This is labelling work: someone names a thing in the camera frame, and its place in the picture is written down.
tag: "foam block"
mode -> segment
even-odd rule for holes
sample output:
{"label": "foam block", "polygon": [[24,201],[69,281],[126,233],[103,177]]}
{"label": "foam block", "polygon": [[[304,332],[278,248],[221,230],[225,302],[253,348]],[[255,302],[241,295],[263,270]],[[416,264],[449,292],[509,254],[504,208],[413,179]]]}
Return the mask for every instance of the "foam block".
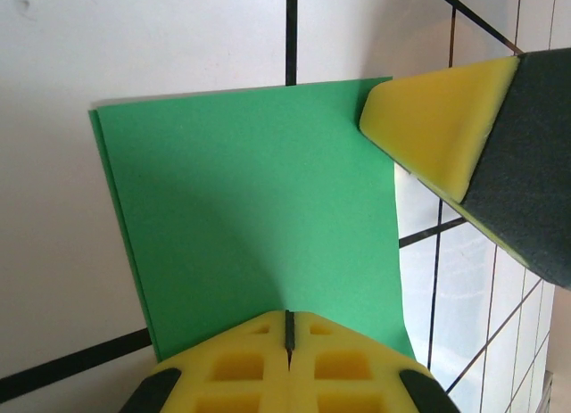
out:
{"label": "foam block", "polygon": [[570,85],[571,49],[481,62],[376,87],[360,128],[523,265],[569,287]]}
{"label": "foam block", "polygon": [[[145,409],[148,401],[153,409]],[[135,411],[459,412],[414,359],[319,315],[288,311],[263,314],[166,359],[121,413]]]}

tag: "white tile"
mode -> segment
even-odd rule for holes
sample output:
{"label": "white tile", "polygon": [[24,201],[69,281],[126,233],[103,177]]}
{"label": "white tile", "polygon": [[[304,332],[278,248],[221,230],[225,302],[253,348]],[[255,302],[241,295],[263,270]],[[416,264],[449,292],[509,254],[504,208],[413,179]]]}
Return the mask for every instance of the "white tile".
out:
{"label": "white tile", "polygon": [[399,237],[415,234],[438,224],[438,197],[416,177],[394,165]]}
{"label": "white tile", "polygon": [[493,335],[500,328],[509,314],[521,302],[523,285],[524,267],[512,259],[507,252],[498,248],[493,280],[490,335]]}
{"label": "white tile", "polygon": [[497,29],[504,37],[514,41],[516,37],[518,0],[460,0],[482,19]]}
{"label": "white tile", "polygon": [[298,82],[409,76],[448,66],[443,0],[299,0]]}
{"label": "white tile", "polygon": [[431,369],[448,387],[485,345],[495,246],[469,224],[440,242]]}
{"label": "white tile", "polygon": [[543,379],[545,377],[545,365],[547,362],[547,349],[549,344],[549,337],[547,338],[547,340],[541,339],[539,343],[543,344],[541,345],[541,349],[537,353],[537,357],[535,357],[534,370],[532,373],[532,391],[529,399],[529,411],[533,413],[535,413],[537,407],[542,401]]}
{"label": "white tile", "polygon": [[488,345],[482,413],[503,413],[511,401],[518,322],[519,314],[516,314]]}
{"label": "white tile", "polygon": [[551,32],[551,48],[571,46],[571,0],[555,0],[555,12],[553,13],[553,31]]}
{"label": "white tile", "polygon": [[539,312],[539,326],[537,328],[537,344],[535,346],[535,351],[539,349],[543,339],[545,339],[545,336],[550,331],[554,293],[555,285],[548,282],[543,282],[542,308]]}
{"label": "white tile", "polygon": [[434,284],[436,236],[401,248],[404,324],[417,361],[426,366]]}
{"label": "white tile", "polygon": [[517,337],[517,355],[514,371],[514,391],[524,378],[535,356],[535,340],[539,323],[539,308],[542,288],[538,286],[524,301],[521,308],[519,334]]}
{"label": "white tile", "polygon": [[473,62],[488,61],[494,58],[510,56],[511,52],[490,34],[458,13],[454,30],[453,65],[467,65]]}
{"label": "white tile", "polygon": [[0,405],[0,413],[119,411],[155,364],[148,347]]}
{"label": "white tile", "polygon": [[524,297],[534,288],[534,286],[540,281],[540,278],[535,275],[529,269],[525,270],[525,279],[524,279]]}
{"label": "white tile", "polygon": [[553,0],[521,0],[517,46],[524,52],[548,49]]}
{"label": "white tile", "polygon": [[450,398],[462,413],[479,413],[484,376],[482,355],[450,391]]}
{"label": "white tile", "polygon": [[283,84],[285,0],[0,0],[0,376],[145,326],[87,111]]}
{"label": "white tile", "polygon": [[461,216],[458,214],[449,204],[443,202],[443,219],[442,223],[452,221],[453,219],[459,219]]}
{"label": "white tile", "polygon": [[532,391],[532,372],[531,370],[525,376],[524,381],[517,390],[514,400],[511,402],[512,413],[527,413],[529,409],[529,398]]}

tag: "square hole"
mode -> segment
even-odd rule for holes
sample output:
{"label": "square hole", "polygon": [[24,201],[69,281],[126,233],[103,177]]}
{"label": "square hole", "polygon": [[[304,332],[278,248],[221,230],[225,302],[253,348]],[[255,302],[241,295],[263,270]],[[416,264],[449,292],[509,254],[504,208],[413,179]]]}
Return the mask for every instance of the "square hole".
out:
{"label": "square hole", "polygon": [[266,335],[269,333],[269,324],[264,324],[263,326],[259,326],[255,330],[252,331],[253,335]]}
{"label": "square hole", "polygon": [[332,351],[315,358],[315,378],[329,380],[370,380],[367,357],[359,351]]}
{"label": "square hole", "polygon": [[264,358],[258,353],[237,352],[222,355],[214,364],[212,380],[262,380]]}
{"label": "square hole", "polygon": [[375,394],[323,393],[318,396],[319,413],[385,413]]}
{"label": "square hole", "polygon": [[196,403],[195,413],[258,413],[260,395],[238,394],[201,398]]}

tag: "yellow foam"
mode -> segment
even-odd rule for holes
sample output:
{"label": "yellow foam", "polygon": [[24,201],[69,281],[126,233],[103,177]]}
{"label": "yellow foam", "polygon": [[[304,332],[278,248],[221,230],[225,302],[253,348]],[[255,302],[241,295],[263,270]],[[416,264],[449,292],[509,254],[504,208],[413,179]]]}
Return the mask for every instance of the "yellow foam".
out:
{"label": "yellow foam", "polygon": [[417,413],[399,372],[426,368],[312,313],[295,313],[288,369],[285,316],[270,312],[159,364],[181,376],[162,413]]}
{"label": "yellow foam", "polygon": [[363,134],[440,195],[461,202],[518,58],[510,56],[382,83]]}

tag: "dark gray foam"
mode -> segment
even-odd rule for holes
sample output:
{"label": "dark gray foam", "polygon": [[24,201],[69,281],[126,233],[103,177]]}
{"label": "dark gray foam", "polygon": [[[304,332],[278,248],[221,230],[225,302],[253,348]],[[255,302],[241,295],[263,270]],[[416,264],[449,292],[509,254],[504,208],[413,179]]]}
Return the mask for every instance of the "dark gray foam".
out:
{"label": "dark gray foam", "polygon": [[520,55],[462,206],[571,287],[571,49]]}

